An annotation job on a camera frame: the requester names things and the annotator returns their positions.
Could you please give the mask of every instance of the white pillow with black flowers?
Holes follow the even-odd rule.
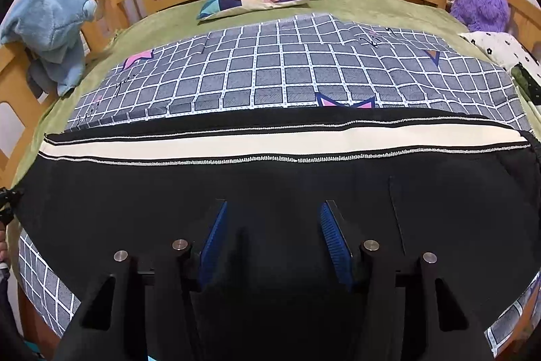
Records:
[[[539,62],[512,35],[485,31],[460,33],[459,35],[483,51],[494,65],[510,71],[511,68],[521,64],[541,84]]]

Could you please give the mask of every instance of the wooden bed frame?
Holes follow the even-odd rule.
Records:
[[[125,0],[97,1],[103,11],[103,17],[87,22],[82,27],[82,33],[91,51],[87,57],[93,57],[94,54],[103,51],[115,31],[128,28],[130,25],[123,7]],[[142,1],[147,14],[150,15],[191,0]],[[447,0],[410,1],[426,3],[437,8],[447,6]],[[534,44],[541,41],[541,10],[527,0],[508,1],[512,7],[512,17],[518,26],[519,40],[532,51]],[[26,82],[29,57],[31,57],[30,52],[21,44],[0,46],[0,103],[9,104],[24,125],[24,131],[11,155],[8,157],[0,151],[0,186],[12,186],[17,166],[32,139],[37,123],[57,99],[55,96],[49,96],[40,103],[31,93]],[[21,290],[19,303],[26,337],[39,344],[45,355],[52,354],[58,338],[47,328]]]

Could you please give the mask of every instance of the human hand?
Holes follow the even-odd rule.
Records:
[[[0,222],[0,262],[6,262],[9,260],[9,254],[7,253],[7,243],[5,242],[5,226]]]

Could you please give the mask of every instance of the cream stripe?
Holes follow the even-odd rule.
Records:
[[[437,124],[399,128],[363,127],[343,131],[222,135],[145,141],[52,145],[40,151],[51,157],[98,157],[161,160],[243,155],[321,155],[395,149],[405,146],[472,147],[526,140],[518,131],[497,126]]]

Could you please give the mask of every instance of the pink star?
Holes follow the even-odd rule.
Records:
[[[131,65],[133,65],[134,62],[136,62],[139,59],[152,59],[152,49],[147,49],[147,51],[140,52],[139,54],[131,55],[126,59],[124,62],[124,66],[122,67],[122,71],[125,69],[128,69]]]

